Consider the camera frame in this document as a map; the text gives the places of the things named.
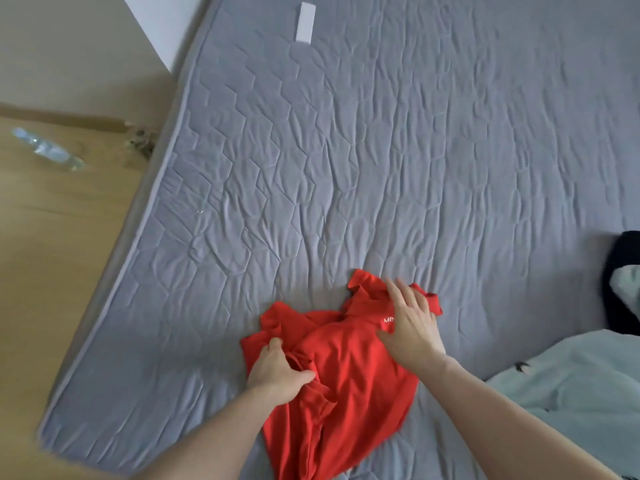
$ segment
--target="white rectangular object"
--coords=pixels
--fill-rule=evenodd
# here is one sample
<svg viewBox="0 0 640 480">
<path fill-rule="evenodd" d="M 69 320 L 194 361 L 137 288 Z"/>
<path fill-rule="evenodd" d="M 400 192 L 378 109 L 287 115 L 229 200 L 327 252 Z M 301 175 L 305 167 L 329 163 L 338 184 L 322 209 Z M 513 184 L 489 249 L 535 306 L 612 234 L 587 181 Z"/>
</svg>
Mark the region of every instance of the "white rectangular object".
<svg viewBox="0 0 640 480">
<path fill-rule="evenodd" d="M 300 17 L 298 19 L 298 31 L 296 42 L 311 43 L 311 33 L 314 31 L 314 19 L 316 17 L 316 5 L 302 2 Z"/>
</svg>

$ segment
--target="person's left hand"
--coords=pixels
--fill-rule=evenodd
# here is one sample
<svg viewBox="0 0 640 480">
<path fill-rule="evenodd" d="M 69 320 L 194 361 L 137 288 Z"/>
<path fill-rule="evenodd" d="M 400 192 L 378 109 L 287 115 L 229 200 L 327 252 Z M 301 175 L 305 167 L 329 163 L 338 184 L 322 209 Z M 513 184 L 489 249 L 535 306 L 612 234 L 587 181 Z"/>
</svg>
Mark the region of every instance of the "person's left hand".
<svg viewBox="0 0 640 480">
<path fill-rule="evenodd" d="M 272 338 L 264 346 L 260 358 L 253 364 L 247 380 L 247 390 L 261 390 L 275 406 L 286 404 L 300 389 L 316 377 L 314 371 L 294 371 L 282 351 L 282 340 Z"/>
</svg>

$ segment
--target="bed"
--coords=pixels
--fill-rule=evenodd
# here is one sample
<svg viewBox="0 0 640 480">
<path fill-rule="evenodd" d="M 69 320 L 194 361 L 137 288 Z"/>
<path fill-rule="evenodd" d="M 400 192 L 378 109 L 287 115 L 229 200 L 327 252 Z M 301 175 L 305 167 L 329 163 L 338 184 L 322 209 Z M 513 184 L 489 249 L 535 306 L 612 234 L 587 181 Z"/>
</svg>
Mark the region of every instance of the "bed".
<svg viewBox="0 0 640 480">
<path fill-rule="evenodd" d="M 360 267 L 437 292 L 447 350 L 483 379 L 602 328 L 611 236 L 640 228 L 639 18 L 640 0 L 213 0 L 44 448 L 139 470 L 242 391 L 239 340 L 272 302 L 338 308 Z M 242 478 L 272 475 L 259 438 Z M 342 478 L 480 476 L 420 387 Z"/>
</svg>

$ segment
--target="white wall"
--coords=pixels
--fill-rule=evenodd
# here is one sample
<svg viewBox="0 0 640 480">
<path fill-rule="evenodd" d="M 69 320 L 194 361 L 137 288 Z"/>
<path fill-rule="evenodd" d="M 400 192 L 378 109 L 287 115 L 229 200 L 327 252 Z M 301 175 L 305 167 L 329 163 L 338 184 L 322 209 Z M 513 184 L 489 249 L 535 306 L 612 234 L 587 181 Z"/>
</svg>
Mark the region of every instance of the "white wall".
<svg viewBox="0 0 640 480">
<path fill-rule="evenodd" d="M 0 103 L 160 127 L 174 92 L 124 0 L 0 1 Z"/>
<path fill-rule="evenodd" d="M 175 76 L 210 0 L 124 0 Z"/>
</svg>

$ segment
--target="hand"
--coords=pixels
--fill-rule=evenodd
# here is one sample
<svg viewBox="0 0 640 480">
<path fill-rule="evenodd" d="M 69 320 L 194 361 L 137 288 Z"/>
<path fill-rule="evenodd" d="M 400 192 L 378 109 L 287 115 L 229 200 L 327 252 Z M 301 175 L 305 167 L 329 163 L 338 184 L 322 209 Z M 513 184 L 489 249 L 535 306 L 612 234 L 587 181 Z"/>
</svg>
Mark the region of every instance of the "hand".
<svg viewBox="0 0 640 480">
<path fill-rule="evenodd" d="M 420 291 L 400 280 L 397 286 L 389 279 L 385 282 L 394 303 L 396 329 L 393 333 L 378 330 L 378 338 L 398 364 L 417 374 L 425 361 L 446 355 L 436 315 L 429 311 L 427 298 Z"/>
<path fill-rule="evenodd" d="M 316 377 L 314 371 L 294 371 L 282 351 L 282 340 L 272 338 L 262 348 L 260 358 L 253 364 L 247 380 L 247 390 L 261 390 L 274 406 L 286 404 L 300 389 Z"/>
</svg>

